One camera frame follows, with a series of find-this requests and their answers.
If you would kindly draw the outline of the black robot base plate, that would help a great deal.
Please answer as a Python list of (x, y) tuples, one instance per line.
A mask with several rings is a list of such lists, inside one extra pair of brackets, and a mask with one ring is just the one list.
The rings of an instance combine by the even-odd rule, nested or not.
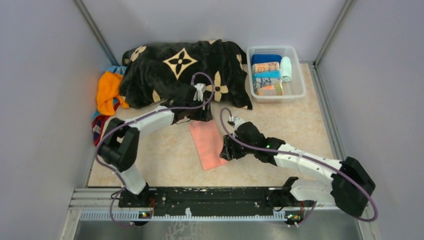
[(139, 195), (124, 190), (118, 197), (120, 208), (146, 208), (155, 217), (262, 217), (312, 205), (281, 187), (149, 187)]

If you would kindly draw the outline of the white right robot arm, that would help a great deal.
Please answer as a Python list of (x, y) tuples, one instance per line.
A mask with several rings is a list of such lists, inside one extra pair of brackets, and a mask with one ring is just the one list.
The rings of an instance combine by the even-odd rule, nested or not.
[(228, 124), (233, 132), (223, 137), (221, 158), (231, 161), (252, 155), (262, 163), (296, 170), (310, 177), (289, 177), (275, 191), (275, 203), (279, 207), (314, 201), (335, 205), (346, 214), (360, 218), (371, 202), (376, 185), (357, 159), (313, 155), (284, 140), (265, 137), (252, 122), (240, 117), (229, 117)]

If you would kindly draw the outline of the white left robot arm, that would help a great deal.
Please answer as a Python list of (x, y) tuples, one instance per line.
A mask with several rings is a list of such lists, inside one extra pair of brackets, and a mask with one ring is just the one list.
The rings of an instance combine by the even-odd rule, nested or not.
[(113, 118), (96, 147), (96, 160), (117, 174), (123, 188), (130, 192), (130, 200), (138, 207), (149, 203), (150, 193), (146, 180), (138, 171), (135, 161), (139, 140), (183, 119), (208, 122), (212, 119), (206, 85), (183, 85), (171, 99), (160, 103), (154, 110), (137, 117), (122, 120)]

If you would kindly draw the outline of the pink panda towel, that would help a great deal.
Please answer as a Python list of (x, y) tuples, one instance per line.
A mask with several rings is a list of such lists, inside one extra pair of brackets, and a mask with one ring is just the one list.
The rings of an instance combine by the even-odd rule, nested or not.
[(228, 163), (228, 160), (220, 157), (224, 141), (214, 120), (193, 121), (188, 128), (205, 171)]

